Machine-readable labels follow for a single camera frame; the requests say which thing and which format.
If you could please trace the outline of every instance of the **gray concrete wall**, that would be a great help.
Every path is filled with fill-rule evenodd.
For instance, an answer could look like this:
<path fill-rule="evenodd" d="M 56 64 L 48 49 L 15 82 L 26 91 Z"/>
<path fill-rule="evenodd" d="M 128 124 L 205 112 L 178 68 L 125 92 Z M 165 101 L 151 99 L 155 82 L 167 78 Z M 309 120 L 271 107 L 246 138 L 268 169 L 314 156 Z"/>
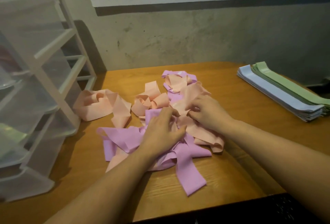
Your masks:
<path fill-rule="evenodd" d="M 73 18 L 90 31 L 107 70 L 266 61 L 276 72 L 313 84 L 330 76 L 330 3 L 301 1 L 96 10 L 90 0 L 66 0 Z"/>

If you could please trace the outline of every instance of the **right hand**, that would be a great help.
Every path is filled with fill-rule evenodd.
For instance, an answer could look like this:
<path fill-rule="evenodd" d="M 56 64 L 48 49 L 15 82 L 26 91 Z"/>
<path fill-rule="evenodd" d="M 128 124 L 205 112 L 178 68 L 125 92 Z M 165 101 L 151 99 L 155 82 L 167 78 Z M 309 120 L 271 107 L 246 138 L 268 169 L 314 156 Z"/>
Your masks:
<path fill-rule="evenodd" d="M 204 127 L 224 134 L 234 119 L 223 109 L 220 104 L 208 95 L 197 96 L 187 107 L 188 116 L 198 121 Z"/>

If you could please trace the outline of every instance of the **left hand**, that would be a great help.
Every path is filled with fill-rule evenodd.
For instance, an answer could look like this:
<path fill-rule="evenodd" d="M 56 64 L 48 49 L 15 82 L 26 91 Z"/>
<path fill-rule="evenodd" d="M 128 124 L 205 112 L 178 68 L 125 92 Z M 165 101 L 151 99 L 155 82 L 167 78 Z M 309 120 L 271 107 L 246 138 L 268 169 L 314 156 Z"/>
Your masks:
<path fill-rule="evenodd" d="M 155 158 L 173 147 L 185 134 L 187 126 L 171 132 L 172 115 L 179 117 L 176 109 L 164 107 L 158 117 L 151 118 L 139 149 L 143 149 Z"/>

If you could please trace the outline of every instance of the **wooden tabletop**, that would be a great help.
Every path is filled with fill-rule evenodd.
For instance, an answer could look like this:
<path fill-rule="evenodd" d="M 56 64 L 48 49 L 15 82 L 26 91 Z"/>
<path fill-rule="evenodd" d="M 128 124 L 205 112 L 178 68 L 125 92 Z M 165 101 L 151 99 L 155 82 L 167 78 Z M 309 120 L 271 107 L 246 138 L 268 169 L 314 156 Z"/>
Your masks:
<path fill-rule="evenodd" d="M 230 113 L 270 133 L 330 155 L 330 118 L 305 123 L 269 97 L 236 76 L 243 64 L 207 62 L 174 66 L 109 71 L 100 75 L 94 90 L 108 88 L 126 101 L 144 91 L 146 82 L 156 80 L 161 92 L 164 70 L 195 74 L 212 97 Z M 113 127 L 108 115 L 82 122 L 78 133 L 65 140 L 51 172 L 54 188 L 43 195 L 0 205 L 2 223 L 43 223 L 105 172 L 100 126 Z M 141 126 L 132 114 L 129 126 Z M 175 168 L 146 173 L 122 214 L 122 222 L 138 221 L 283 193 L 284 190 L 253 160 L 227 141 L 222 155 L 194 159 L 207 186 L 187 197 Z"/>

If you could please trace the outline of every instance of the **pile of fabric strips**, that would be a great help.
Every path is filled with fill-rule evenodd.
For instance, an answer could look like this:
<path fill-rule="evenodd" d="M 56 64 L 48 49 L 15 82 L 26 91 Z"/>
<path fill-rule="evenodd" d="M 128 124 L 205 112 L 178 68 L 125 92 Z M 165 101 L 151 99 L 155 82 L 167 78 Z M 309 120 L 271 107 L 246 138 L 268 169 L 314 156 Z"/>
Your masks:
<path fill-rule="evenodd" d="M 82 91 L 74 110 L 83 120 L 90 121 L 113 112 L 112 122 L 115 128 L 99 127 L 104 145 L 106 161 L 110 161 L 106 170 L 109 171 L 140 145 L 148 123 L 152 117 L 158 116 L 161 108 L 171 106 L 177 109 L 180 117 L 174 117 L 171 130 L 187 125 L 184 139 L 178 142 L 166 154 L 159 157 L 149 171 L 164 170 L 176 165 L 176 174 L 187 195 L 191 195 L 204 185 L 205 179 L 196 169 L 192 158 L 209 157 L 211 152 L 198 145 L 209 145 L 214 153 L 223 151 L 224 137 L 219 136 L 187 116 L 185 107 L 198 95 L 210 95 L 197 81 L 195 75 L 185 71 L 163 72 L 166 93 L 160 93 L 156 81 L 145 84 L 145 91 L 136 95 L 134 105 L 123 100 L 118 93 L 105 89 L 100 91 Z M 138 116 L 142 127 L 130 126 L 123 128 L 130 117 L 130 109 Z"/>

